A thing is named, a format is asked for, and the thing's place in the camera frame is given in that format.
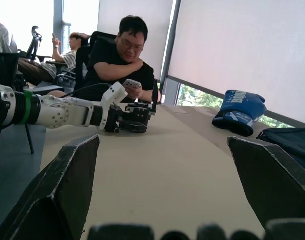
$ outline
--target table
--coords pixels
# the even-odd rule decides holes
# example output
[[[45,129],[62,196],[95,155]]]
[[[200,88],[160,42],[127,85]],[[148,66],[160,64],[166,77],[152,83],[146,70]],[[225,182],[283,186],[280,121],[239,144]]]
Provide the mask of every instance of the table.
[[[92,200],[85,224],[141,223],[156,239],[180,230],[196,238],[203,223],[220,224],[228,236],[264,229],[249,205],[226,144],[233,133],[211,125],[216,110],[158,106],[145,134],[100,133]],[[254,137],[267,128],[258,123]],[[41,170],[71,140],[95,127],[48,129]]]

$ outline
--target glasses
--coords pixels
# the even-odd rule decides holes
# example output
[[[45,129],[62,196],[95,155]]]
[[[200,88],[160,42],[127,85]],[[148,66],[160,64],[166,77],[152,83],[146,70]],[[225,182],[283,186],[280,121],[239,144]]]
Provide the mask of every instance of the glasses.
[[[121,43],[127,50],[133,49],[136,53],[139,53],[144,50],[143,45],[133,45],[126,39],[121,38]]]

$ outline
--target pants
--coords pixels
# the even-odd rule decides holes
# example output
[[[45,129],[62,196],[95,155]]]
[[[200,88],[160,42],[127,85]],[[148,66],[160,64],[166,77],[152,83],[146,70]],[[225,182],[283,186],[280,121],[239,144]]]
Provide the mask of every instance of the pants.
[[[41,82],[53,82],[53,77],[43,67],[34,61],[19,58],[18,70],[23,74],[26,81],[37,86]]]

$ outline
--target robotic arm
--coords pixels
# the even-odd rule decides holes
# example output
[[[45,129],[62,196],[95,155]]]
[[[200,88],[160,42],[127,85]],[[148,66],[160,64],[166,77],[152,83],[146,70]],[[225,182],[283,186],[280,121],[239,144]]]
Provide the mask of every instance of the robotic arm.
[[[11,87],[0,85],[0,128],[12,124],[43,125],[50,129],[64,125],[93,125],[103,130],[110,106],[119,104],[127,95],[124,87],[116,82],[104,93],[101,105],[96,106],[78,98],[15,92]]]

